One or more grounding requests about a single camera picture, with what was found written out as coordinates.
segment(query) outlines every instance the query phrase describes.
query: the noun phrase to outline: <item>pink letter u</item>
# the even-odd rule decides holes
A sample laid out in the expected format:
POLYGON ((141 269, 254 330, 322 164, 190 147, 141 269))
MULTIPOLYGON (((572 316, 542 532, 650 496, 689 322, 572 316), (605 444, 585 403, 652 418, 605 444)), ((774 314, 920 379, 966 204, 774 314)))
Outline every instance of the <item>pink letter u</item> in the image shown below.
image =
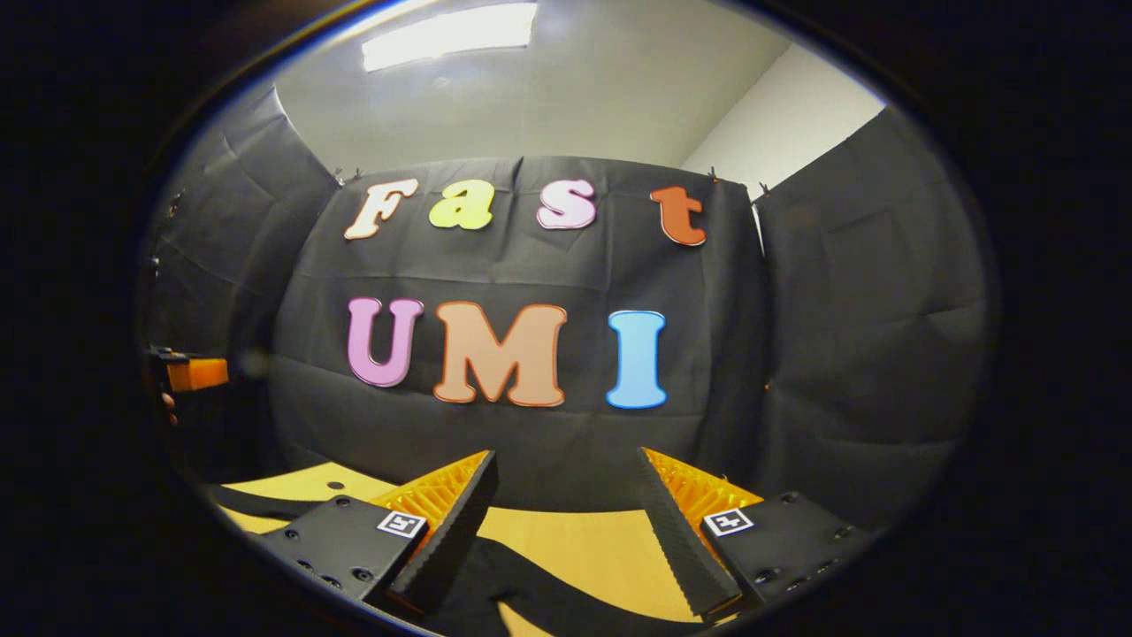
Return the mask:
POLYGON ((381 301, 359 296, 350 301, 350 337, 346 354, 350 369, 362 381, 377 387, 393 387, 409 375, 409 355, 413 348, 413 326, 424 312, 424 303, 411 298, 398 298, 389 303, 393 313, 393 347, 389 360, 378 364, 370 356, 369 339, 374 318, 381 311, 381 301))

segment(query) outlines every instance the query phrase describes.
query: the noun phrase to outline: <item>screw hole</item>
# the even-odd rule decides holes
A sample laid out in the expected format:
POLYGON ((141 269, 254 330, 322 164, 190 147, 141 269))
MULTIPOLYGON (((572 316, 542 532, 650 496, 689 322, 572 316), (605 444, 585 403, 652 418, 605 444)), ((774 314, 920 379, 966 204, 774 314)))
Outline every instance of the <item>screw hole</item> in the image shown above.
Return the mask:
POLYGON ((774 573, 774 569, 761 570, 755 574, 755 585, 761 586, 767 582, 772 582, 775 577, 778 577, 778 574, 774 573))

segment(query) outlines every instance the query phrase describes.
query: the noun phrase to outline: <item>fluorescent light panel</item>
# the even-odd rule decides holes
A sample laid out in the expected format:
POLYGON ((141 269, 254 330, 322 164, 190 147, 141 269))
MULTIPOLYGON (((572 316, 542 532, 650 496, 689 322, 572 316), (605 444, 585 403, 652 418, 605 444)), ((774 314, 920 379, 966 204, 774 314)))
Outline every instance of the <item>fluorescent light panel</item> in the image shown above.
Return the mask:
POLYGON ((436 1, 437 0, 402 0, 401 2, 386 7, 368 18, 353 24, 342 32, 335 33, 329 40, 327 40, 326 45, 329 46, 345 42, 346 40, 385 24, 393 18, 401 17, 410 11, 423 9, 436 1))
POLYGON ((534 2, 491 5, 421 20, 362 44, 362 64, 375 71, 458 51, 526 46, 534 9, 534 2))

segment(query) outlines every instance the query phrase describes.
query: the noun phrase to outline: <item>white wall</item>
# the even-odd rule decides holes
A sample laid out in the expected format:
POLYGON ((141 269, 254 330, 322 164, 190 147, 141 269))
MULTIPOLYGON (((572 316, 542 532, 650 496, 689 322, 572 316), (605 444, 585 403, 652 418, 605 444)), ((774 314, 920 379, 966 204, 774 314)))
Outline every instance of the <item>white wall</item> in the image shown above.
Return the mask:
POLYGON ((873 119, 884 102, 835 67, 790 44, 680 166, 773 188, 873 119))

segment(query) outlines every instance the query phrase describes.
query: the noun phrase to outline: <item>black strap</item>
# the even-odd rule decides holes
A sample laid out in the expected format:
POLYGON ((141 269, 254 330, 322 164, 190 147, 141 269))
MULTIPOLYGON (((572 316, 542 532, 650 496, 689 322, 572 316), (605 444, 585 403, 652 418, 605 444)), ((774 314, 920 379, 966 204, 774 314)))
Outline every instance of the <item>black strap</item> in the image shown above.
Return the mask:
POLYGON ((206 487, 205 493, 213 502, 225 509, 248 516, 286 522, 291 522, 323 503, 312 500, 280 500, 254 496, 220 484, 206 487))
MULTIPOLYGON (((206 491, 221 507, 280 520, 293 520, 321 505, 252 496, 221 485, 209 485, 206 491)), ((505 544, 483 537, 472 542, 437 612, 426 618, 405 619, 441 635, 508 637, 509 631, 499 617, 499 602, 557 637, 677 637, 705 628, 703 623, 657 619, 602 602, 550 575, 505 544)))

